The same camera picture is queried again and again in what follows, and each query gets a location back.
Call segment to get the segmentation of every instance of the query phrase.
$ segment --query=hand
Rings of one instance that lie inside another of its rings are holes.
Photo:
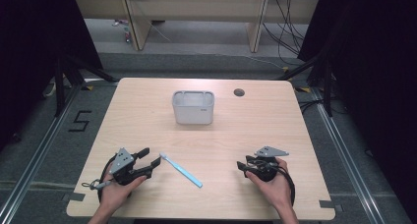
[[[110,167],[111,164],[107,167],[103,182],[113,179],[113,176],[108,173]],[[128,195],[146,179],[147,176],[139,177],[126,186],[121,186],[113,181],[110,185],[104,187],[101,193],[100,206],[89,223],[106,223],[111,215],[126,201]]]
[[[282,167],[288,173],[287,163],[278,157],[275,157],[275,159],[279,163],[279,167]],[[283,223],[298,223],[291,204],[291,190],[282,174],[276,173],[276,176],[269,182],[262,181],[257,175],[249,171],[246,172],[246,176],[258,186],[264,197],[273,205]]]

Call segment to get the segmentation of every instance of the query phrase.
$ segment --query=wooden table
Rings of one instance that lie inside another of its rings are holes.
[[[241,88],[244,96],[236,96]],[[176,90],[210,90],[215,96],[210,125],[175,122],[172,94]],[[150,164],[161,151],[196,176],[198,188],[166,161],[113,216],[172,219],[278,219],[258,188],[236,161],[245,162],[264,145],[288,151],[282,157],[296,186],[294,209],[300,220],[331,220],[333,208],[322,171],[288,82],[194,79],[123,79],[109,105],[71,200],[71,216],[92,216],[97,193],[81,183],[99,178],[108,159],[125,147],[134,153],[144,147],[150,154],[136,166]]]

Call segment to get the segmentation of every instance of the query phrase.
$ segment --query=finger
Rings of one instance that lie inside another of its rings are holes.
[[[147,176],[141,176],[135,180],[133,180],[131,183],[126,185],[130,191],[134,190],[136,187],[138,187],[141,183],[143,183],[147,179]]]
[[[286,172],[288,172],[288,167],[287,167],[287,163],[285,160],[280,159],[278,157],[275,157],[275,160],[278,162],[279,167],[282,167],[283,169],[285,169]]]
[[[111,165],[113,165],[113,162],[111,162],[111,163],[108,164],[108,166],[107,166],[107,168],[105,170],[105,174],[104,174],[103,181],[108,181],[108,180],[113,179],[113,175],[110,174]]]
[[[246,176],[258,187],[261,186],[264,182],[255,174],[250,171],[246,171]]]

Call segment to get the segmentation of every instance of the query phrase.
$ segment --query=black strap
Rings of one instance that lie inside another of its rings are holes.
[[[287,180],[288,185],[289,185],[289,189],[291,190],[291,204],[294,206],[295,185],[294,185],[294,182],[291,179],[291,176],[289,176],[289,174],[286,172],[286,170],[283,167],[278,167],[278,169],[276,169],[276,171],[279,172],[280,174],[282,174],[284,176],[284,178]]]

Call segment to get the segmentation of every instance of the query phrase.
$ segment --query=white container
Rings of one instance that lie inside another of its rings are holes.
[[[214,94],[206,90],[178,90],[172,96],[172,106],[178,124],[210,124]]]

